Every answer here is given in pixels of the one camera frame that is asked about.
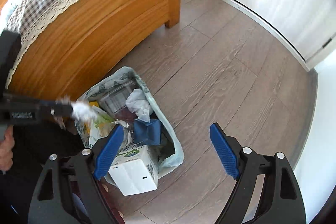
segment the white box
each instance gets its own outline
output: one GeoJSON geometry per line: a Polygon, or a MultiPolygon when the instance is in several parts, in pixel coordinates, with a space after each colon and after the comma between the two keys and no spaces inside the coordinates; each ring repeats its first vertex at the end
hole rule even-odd
{"type": "Polygon", "coordinates": [[[158,188],[158,156],[148,145],[131,143],[119,151],[109,174],[123,195],[134,195],[158,188]]]}

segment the lace trim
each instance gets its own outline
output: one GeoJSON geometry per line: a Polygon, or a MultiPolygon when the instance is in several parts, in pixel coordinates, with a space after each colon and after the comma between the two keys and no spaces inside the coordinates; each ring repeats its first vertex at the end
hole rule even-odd
{"type": "Polygon", "coordinates": [[[67,8],[78,1],[79,0],[57,0],[28,28],[25,33],[21,34],[21,50],[17,56],[13,68],[8,74],[6,88],[8,88],[9,84],[11,83],[12,77],[16,71],[17,66],[21,62],[23,55],[27,52],[30,45],[37,39],[38,35],[43,32],[58,15],[63,13],[67,8]]]}

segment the hand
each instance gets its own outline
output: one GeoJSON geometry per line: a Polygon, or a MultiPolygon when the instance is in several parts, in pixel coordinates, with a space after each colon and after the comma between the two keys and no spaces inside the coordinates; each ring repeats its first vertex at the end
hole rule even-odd
{"type": "Polygon", "coordinates": [[[0,170],[8,171],[12,167],[13,147],[13,126],[9,126],[5,131],[5,139],[0,142],[0,170]]]}

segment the baseboard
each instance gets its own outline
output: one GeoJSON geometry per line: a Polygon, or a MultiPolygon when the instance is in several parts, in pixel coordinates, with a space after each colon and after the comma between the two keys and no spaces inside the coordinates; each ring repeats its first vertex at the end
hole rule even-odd
{"type": "Polygon", "coordinates": [[[268,22],[266,22],[263,18],[261,18],[259,15],[254,13],[253,11],[249,10],[245,6],[241,5],[239,2],[235,0],[223,0],[227,4],[235,7],[239,11],[243,12],[245,15],[253,19],[255,22],[257,22],[259,25],[263,26],[266,30],[268,30],[269,33],[271,33],[277,40],[281,42],[282,45],[286,47],[286,49],[289,50],[289,52],[296,58],[296,60],[302,65],[302,67],[309,71],[305,60],[299,55],[299,53],[293,48],[293,46],[288,42],[288,40],[278,32],[273,26],[271,26],[268,22]]]}

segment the wooden floor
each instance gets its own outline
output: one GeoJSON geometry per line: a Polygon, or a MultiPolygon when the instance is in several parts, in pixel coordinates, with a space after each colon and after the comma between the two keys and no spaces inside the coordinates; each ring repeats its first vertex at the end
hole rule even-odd
{"type": "MultiPolygon", "coordinates": [[[[111,71],[131,66],[173,125],[184,163],[156,191],[109,192],[127,224],[214,223],[235,181],[209,139],[218,122],[257,153],[295,165],[312,119],[316,74],[263,27],[220,0],[181,0],[180,23],[156,30],[111,71]]],[[[247,215],[258,202],[262,180],[247,215]]]]}

